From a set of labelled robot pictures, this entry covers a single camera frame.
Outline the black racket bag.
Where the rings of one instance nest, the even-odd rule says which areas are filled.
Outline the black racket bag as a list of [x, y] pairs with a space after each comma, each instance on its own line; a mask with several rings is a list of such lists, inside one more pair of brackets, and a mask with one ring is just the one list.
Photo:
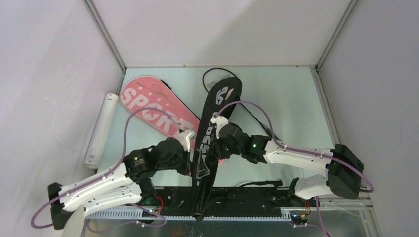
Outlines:
[[[210, 122], [210, 119], [216, 116], [228, 103], [240, 100], [241, 93], [241, 80], [236, 77], [230, 77], [216, 83], [206, 96], [196, 134], [191, 163], [192, 188], [195, 195], [191, 215], [197, 222], [202, 221], [205, 216], [205, 210], [218, 170], [219, 159], [214, 154], [216, 126]], [[203, 178], [195, 178], [196, 162], [198, 161], [198, 152], [196, 149], [201, 149], [206, 155], [205, 163], [210, 170], [210, 175]]]

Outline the black racket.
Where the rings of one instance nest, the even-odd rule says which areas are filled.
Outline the black racket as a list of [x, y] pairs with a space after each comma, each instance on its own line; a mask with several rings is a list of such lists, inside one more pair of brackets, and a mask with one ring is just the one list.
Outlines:
[[[204, 90], [209, 93], [209, 91], [215, 86], [216, 83], [230, 77], [238, 78], [238, 76], [229, 69], [222, 67], [210, 68], [206, 70], [202, 75], [202, 84]], [[262, 123], [244, 104], [241, 104], [241, 107], [259, 124], [266, 135], [273, 135], [276, 140], [280, 140], [280, 138], [267, 125]]]

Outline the pink SPORT racket bag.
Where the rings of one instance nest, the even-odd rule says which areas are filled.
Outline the pink SPORT racket bag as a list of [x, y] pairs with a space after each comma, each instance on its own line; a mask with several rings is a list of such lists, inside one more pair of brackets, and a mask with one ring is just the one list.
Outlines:
[[199, 119], [172, 92], [168, 85], [153, 76], [140, 76], [121, 91], [121, 102], [130, 111], [145, 109], [136, 114], [151, 127], [172, 137], [179, 133], [179, 129], [197, 132]]

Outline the white shuttlecock tube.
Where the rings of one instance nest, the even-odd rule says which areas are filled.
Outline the white shuttlecock tube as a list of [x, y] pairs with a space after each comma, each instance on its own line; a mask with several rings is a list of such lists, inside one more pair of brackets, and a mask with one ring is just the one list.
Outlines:
[[84, 167], [98, 169], [110, 126], [118, 104], [118, 96], [113, 93], [105, 95], [100, 113], [95, 124], [91, 140], [84, 158]]

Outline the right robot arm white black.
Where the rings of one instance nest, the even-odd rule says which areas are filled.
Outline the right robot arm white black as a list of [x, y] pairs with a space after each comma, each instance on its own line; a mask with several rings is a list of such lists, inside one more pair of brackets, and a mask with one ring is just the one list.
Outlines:
[[336, 144], [331, 149], [293, 148], [268, 136], [249, 136], [234, 123], [219, 125], [216, 140], [226, 157], [239, 155], [253, 164], [284, 164], [314, 172], [310, 177], [292, 179], [287, 199], [293, 206], [328, 194], [357, 199], [361, 192], [364, 165], [346, 145]]

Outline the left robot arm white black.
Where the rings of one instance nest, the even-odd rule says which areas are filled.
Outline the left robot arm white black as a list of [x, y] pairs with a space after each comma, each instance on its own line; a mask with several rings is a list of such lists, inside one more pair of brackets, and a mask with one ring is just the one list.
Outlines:
[[52, 183], [48, 186], [52, 225], [64, 229], [77, 208], [84, 207], [84, 217], [119, 205], [152, 205], [156, 189], [151, 181], [156, 172], [175, 170], [195, 177], [201, 160], [192, 162], [190, 151], [175, 138], [167, 138], [155, 146], [137, 149], [124, 156], [123, 161], [72, 185]]

